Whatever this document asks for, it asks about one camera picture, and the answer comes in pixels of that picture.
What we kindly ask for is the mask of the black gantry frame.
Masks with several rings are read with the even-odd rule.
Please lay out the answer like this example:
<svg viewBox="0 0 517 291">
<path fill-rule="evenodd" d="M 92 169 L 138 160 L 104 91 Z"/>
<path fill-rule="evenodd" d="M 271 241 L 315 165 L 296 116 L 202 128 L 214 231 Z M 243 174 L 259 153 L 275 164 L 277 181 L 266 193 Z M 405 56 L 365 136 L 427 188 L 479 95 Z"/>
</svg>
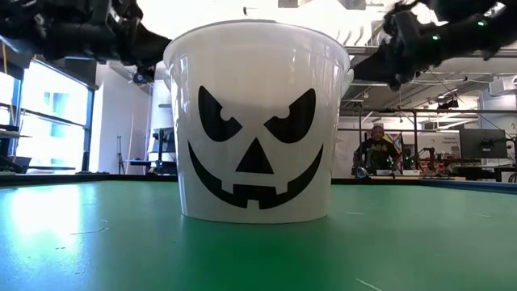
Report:
<svg viewBox="0 0 517 291">
<path fill-rule="evenodd" d="M 332 176 L 351 177 L 353 152 L 360 142 L 370 137 L 371 128 L 381 126 L 386 139 L 397 151 L 409 147 L 413 152 L 433 147 L 439 154 L 452 154 L 460 147 L 459 130 L 501 129 L 507 137 L 517 137 L 517 112 L 509 114 L 458 112 L 399 112 L 391 109 L 372 111 L 367 108 L 347 108 L 340 112 L 338 135 L 334 152 Z"/>
</svg>

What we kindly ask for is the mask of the person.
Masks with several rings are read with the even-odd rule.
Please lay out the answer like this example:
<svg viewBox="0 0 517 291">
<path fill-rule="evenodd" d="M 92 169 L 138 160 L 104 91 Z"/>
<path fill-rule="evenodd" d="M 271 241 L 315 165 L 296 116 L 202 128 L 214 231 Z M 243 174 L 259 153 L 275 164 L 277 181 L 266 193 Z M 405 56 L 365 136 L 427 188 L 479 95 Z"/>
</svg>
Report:
<svg viewBox="0 0 517 291">
<path fill-rule="evenodd" d="M 398 171 L 400 160 L 401 155 L 394 144 L 385 139 L 384 128 L 374 125 L 371 137 L 354 152 L 351 174 L 356 175 L 359 167 L 366 169 L 368 174 L 376 174 L 378 170 Z"/>
</svg>

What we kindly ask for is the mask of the black computer monitor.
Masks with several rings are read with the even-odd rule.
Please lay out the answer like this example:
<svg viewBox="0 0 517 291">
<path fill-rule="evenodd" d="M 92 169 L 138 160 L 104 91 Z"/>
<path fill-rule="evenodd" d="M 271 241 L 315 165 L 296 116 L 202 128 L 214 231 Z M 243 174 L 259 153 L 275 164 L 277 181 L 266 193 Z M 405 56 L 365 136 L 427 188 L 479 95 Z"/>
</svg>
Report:
<svg viewBox="0 0 517 291">
<path fill-rule="evenodd" d="M 501 129 L 461 129 L 461 157 L 507 158 L 506 133 Z"/>
</svg>

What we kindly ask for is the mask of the large window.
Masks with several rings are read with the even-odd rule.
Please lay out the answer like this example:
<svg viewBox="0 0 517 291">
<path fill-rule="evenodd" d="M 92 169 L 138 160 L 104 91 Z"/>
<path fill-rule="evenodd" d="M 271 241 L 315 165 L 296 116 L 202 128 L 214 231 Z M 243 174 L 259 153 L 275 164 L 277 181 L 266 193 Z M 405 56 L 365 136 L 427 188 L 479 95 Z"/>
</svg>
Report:
<svg viewBox="0 0 517 291">
<path fill-rule="evenodd" d="M 89 146 L 94 92 L 38 61 L 26 69 L 0 62 L 0 130 L 6 156 L 31 170 L 77 171 Z"/>
</svg>

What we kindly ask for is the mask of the black tripod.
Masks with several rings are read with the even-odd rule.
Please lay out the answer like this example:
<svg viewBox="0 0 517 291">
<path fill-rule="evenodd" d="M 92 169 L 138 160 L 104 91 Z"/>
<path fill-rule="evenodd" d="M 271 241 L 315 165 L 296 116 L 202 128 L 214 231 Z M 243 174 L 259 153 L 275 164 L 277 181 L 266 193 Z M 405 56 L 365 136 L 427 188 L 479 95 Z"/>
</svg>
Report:
<svg viewBox="0 0 517 291">
<path fill-rule="evenodd" d="M 117 137 L 117 165 L 118 165 L 118 174 L 125 174 L 124 160 L 122 157 L 122 145 L 121 145 L 121 136 Z"/>
</svg>

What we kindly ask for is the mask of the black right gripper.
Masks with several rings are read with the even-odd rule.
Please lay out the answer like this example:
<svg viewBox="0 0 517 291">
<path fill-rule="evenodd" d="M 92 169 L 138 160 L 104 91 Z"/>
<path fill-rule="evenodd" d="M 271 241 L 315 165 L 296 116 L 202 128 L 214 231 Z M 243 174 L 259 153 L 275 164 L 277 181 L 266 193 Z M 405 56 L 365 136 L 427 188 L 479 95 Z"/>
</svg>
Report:
<svg viewBox="0 0 517 291">
<path fill-rule="evenodd" d="M 370 57 L 352 66 L 355 79 L 384 83 L 398 91 L 430 65 L 438 66 L 445 60 L 438 27 L 418 21 L 411 11 L 417 4 L 395 2 L 383 21 L 389 41 L 383 41 Z"/>
</svg>

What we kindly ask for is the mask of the green table mat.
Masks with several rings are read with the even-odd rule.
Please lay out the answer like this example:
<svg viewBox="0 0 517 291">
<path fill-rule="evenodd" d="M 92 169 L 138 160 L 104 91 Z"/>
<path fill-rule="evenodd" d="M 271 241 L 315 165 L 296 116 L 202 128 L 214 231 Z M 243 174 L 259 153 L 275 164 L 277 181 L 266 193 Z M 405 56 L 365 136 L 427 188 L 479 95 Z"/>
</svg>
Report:
<svg viewBox="0 0 517 291">
<path fill-rule="evenodd" d="M 517 195 L 335 185 L 326 217 L 184 217 L 174 183 L 0 189 L 0 291 L 517 291 Z"/>
</svg>

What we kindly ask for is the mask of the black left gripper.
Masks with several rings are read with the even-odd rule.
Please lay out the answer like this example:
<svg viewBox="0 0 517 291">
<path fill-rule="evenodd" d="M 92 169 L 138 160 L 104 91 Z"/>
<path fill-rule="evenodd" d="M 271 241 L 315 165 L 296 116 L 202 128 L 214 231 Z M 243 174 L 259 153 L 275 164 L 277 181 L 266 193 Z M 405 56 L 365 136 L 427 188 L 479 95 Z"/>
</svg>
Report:
<svg viewBox="0 0 517 291">
<path fill-rule="evenodd" d="M 102 41 L 101 63 L 152 66 L 163 60 L 170 38 L 141 24 L 143 11 L 137 0 L 100 0 L 100 19 L 107 39 Z"/>
</svg>

